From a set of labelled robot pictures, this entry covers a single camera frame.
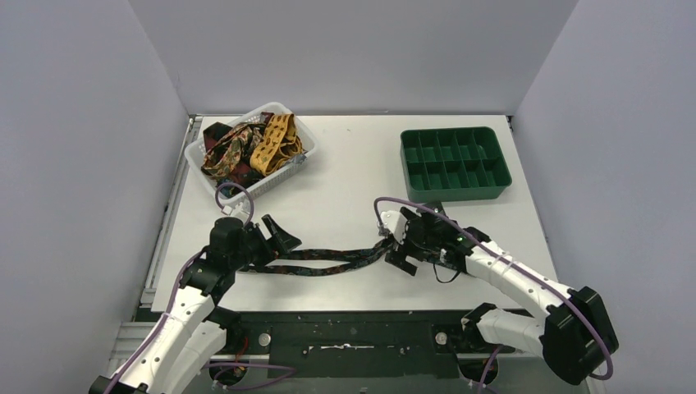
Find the dark blue floral tie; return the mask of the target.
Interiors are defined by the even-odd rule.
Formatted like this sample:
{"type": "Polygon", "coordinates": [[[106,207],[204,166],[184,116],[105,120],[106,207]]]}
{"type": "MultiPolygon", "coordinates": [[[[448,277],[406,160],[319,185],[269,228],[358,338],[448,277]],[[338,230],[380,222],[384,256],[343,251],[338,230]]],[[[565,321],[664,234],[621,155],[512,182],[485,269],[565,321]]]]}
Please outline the dark blue floral tie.
{"type": "Polygon", "coordinates": [[[275,274],[297,277],[327,277],[349,273],[377,262],[395,241],[383,238],[374,246],[355,250],[305,249],[281,254],[265,266],[250,265],[241,273],[275,274]]]}

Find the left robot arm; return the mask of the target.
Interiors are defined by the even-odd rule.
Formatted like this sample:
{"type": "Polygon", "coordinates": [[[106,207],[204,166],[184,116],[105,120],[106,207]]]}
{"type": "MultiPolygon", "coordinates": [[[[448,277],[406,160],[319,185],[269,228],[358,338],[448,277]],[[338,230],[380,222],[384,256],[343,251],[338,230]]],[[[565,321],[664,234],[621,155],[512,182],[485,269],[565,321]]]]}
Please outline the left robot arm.
{"type": "Polygon", "coordinates": [[[181,393],[213,355],[233,352],[243,340],[237,313],[220,306],[242,268],[263,268],[300,246],[269,215],[269,231],[239,218],[219,218],[208,244],[185,263],[167,307],[153,329],[110,377],[99,376],[92,393],[181,393]]]}

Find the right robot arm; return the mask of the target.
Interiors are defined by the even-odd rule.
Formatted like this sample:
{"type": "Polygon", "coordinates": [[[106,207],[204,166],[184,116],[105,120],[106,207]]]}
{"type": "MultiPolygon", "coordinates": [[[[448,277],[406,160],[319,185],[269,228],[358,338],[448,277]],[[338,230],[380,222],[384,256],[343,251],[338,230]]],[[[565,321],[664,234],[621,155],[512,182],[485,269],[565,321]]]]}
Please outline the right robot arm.
{"type": "Polygon", "coordinates": [[[465,340],[479,351],[506,346],[536,355],[561,380],[578,385],[595,378],[619,343],[602,297],[576,290],[515,259],[475,227],[460,227],[435,208],[401,208],[378,215],[381,233],[396,242],[400,258],[450,265],[486,282],[525,313],[483,303],[462,319],[465,340]]]}

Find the white plastic basket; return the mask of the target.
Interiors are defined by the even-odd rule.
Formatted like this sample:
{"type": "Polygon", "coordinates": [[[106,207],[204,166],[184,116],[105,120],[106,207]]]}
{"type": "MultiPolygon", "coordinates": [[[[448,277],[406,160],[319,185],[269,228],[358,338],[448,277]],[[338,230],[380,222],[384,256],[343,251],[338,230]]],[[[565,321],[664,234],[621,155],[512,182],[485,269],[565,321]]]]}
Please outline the white plastic basket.
{"type": "Polygon", "coordinates": [[[228,123],[214,122],[185,148],[194,176],[218,206],[256,198],[296,174],[318,151],[313,132],[289,108],[266,103],[228,123]]]}

